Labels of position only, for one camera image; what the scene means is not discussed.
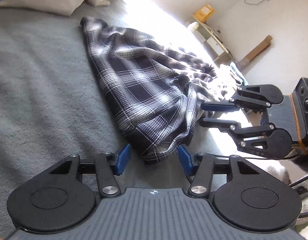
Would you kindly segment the white low shelf unit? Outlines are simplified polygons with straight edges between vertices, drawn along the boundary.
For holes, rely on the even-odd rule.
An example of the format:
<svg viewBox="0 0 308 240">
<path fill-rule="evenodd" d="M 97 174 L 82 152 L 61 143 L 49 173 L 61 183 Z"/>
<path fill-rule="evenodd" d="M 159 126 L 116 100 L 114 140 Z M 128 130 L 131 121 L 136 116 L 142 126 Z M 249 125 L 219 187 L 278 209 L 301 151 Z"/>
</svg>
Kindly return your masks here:
<svg viewBox="0 0 308 240">
<path fill-rule="evenodd" d="M 213 62 L 219 66 L 235 61 L 234 56 L 223 44 L 219 35 L 206 23 L 200 22 L 194 16 L 186 22 L 186 27 L 202 43 Z"/>
</svg>

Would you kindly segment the white fluffy rug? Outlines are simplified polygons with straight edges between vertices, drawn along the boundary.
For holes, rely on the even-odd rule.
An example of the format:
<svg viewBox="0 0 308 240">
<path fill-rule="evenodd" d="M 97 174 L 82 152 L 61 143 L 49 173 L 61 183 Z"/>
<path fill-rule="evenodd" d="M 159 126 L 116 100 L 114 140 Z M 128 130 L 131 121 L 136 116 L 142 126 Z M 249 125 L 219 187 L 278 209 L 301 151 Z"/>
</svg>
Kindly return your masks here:
<svg viewBox="0 0 308 240">
<path fill-rule="evenodd" d="M 295 229 L 302 237 L 308 239 L 308 159 L 270 160 L 266 162 L 264 170 L 283 183 L 290 185 L 300 195 L 302 209 Z"/>
</svg>

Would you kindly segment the dark plaid flannel pants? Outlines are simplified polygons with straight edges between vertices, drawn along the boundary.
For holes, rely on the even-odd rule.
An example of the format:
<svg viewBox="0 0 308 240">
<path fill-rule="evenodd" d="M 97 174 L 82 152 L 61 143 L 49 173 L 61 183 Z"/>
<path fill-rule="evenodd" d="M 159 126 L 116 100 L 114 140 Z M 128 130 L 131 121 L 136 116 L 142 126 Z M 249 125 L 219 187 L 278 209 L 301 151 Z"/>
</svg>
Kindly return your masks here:
<svg viewBox="0 0 308 240">
<path fill-rule="evenodd" d="M 84 17 L 81 26 L 101 91 L 126 140 L 148 164 L 189 144 L 203 104 L 221 101 L 227 85 L 215 67 L 132 28 Z"/>
</svg>

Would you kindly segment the yellow box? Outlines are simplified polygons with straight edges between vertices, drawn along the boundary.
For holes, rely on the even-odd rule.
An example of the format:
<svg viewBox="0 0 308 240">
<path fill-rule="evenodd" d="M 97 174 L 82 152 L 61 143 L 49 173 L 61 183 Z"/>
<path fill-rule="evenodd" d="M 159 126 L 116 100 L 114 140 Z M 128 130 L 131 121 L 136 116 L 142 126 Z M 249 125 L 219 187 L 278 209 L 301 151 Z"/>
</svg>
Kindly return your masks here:
<svg viewBox="0 0 308 240">
<path fill-rule="evenodd" d="M 193 14 L 194 18 L 200 22 L 206 22 L 215 12 L 214 8 L 209 4 L 204 5 L 200 10 Z"/>
</svg>

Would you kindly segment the grey battery pack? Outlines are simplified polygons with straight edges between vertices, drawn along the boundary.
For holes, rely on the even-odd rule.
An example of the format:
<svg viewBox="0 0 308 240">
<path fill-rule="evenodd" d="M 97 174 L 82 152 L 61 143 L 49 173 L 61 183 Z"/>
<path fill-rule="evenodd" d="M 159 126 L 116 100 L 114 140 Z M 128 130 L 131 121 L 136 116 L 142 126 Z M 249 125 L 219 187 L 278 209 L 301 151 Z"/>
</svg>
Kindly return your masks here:
<svg viewBox="0 0 308 240">
<path fill-rule="evenodd" d="M 303 146 L 308 147 L 308 78 L 300 78 L 291 95 L 296 111 L 298 135 Z"/>
</svg>

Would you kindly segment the folded clothes stack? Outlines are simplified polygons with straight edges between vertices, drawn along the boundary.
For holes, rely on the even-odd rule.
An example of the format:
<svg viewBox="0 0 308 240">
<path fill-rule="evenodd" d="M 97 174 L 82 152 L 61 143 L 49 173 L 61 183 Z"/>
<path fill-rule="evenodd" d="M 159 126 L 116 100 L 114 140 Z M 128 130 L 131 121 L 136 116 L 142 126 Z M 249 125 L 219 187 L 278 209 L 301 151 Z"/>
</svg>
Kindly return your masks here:
<svg viewBox="0 0 308 240">
<path fill-rule="evenodd" d="M 242 84 L 244 86 L 248 86 L 249 83 L 247 82 L 244 75 L 242 74 L 242 72 L 237 67 L 237 65 L 234 62 L 231 62 L 229 66 L 232 68 L 232 70 L 235 72 L 235 74 L 242 80 Z"/>
</svg>

